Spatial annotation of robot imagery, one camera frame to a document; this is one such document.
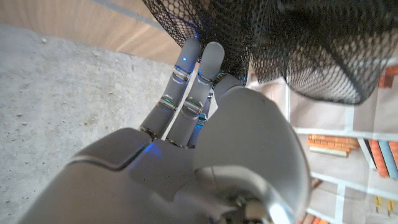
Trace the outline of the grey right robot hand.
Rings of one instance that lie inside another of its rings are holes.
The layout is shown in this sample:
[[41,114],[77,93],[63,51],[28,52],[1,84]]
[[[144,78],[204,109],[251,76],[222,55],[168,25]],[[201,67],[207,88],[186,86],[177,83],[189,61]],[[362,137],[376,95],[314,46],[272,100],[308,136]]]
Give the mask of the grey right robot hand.
[[217,42],[185,41],[139,129],[74,155],[22,223],[295,223],[311,178],[278,106],[231,75]]

